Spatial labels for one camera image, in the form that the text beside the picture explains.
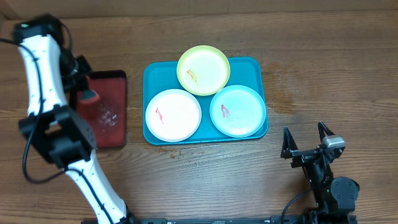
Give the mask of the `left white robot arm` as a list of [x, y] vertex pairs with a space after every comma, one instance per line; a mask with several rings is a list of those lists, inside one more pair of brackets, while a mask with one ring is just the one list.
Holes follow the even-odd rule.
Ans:
[[[76, 57], [64, 46], [66, 25], [44, 14], [14, 26], [12, 39], [24, 60], [29, 89], [27, 117], [19, 121], [26, 138], [22, 173], [33, 184], [47, 183], [62, 174], [73, 180], [96, 214], [97, 223], [135, 223], [128, 206], [112, 188], [96, 156], [95, 134], [74, 109], [66, 93], [81, 91], [82, 100], [95, 102], [98, 94], [89, 86], [91, 67], [84, 56]], [[33, 179], [27, 172], [29, 148], [60, 172], [46, 179]]]

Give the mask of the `white pink plate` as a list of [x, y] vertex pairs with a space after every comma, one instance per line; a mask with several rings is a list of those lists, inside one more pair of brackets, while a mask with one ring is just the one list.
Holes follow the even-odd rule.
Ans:
[[197, 99], [185, 90], [160, 92], [146, 108], [145, 123], [157, 139], [180, 142], [188, 139], [201, 122], [201, 107]]

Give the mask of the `yellow plate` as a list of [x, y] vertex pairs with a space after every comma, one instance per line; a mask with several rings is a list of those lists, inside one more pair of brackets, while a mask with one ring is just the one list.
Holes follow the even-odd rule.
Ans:
[[215, 47], [198, 45], [182, 54], [177, 63], [181, 86], [193, 95], [219, 92], [229, 80], [231, 68], [226, 55]]

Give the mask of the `light blue plate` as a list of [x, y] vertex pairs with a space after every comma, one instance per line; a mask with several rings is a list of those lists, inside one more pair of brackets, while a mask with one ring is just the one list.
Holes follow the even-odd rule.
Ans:
[[260, 94], [244, 85], [223, 88], [210, 103], [210, 118], [216, 129], [232, 138], [252, 136], [265, 123], [266, 115]]

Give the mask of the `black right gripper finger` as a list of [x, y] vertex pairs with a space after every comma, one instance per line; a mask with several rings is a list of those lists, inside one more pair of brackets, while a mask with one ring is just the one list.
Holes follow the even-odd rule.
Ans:
[[286, 126], [284, 128], [284, 140], [282, 143], [281, 157], [294, 157], [294, 154], [298, 152], [298, 147]]
[[318, 122], [318, 132], [320, 139], [323, 139], [325, 136], [332, 136], [335, 135], [334, 132], [332, 132], [325, 124], [323, 121]]

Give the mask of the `red green sponge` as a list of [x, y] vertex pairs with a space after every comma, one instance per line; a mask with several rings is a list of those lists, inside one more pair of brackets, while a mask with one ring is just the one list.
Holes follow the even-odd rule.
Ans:
[[92, 104], [100, 100], [97, 92], [91, 89], [83, 90], [79, 102], [81, 104]]

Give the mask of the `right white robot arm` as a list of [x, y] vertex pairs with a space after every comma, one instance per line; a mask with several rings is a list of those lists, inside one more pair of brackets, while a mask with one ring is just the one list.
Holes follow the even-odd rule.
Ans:
[[[334, 177], [330, 164], [339, 158], [345, 140], [332, 132], [323, 122], [318, 123], [320, 144], [315, 149], [299, 151], [288, 127], [284, 128], [284, 140], [280, 157], [291, 159], [291, 167], [301, 167], [310, 182], [310, 188], [294, 197], [284, 207], [279, 223], [357, 223], [355, 201], [359, 184], [347, 177]], [[287, 217], [287, 209], [308, 193], [315, 199], [315, 208], [306, 208], [301, 216]]]

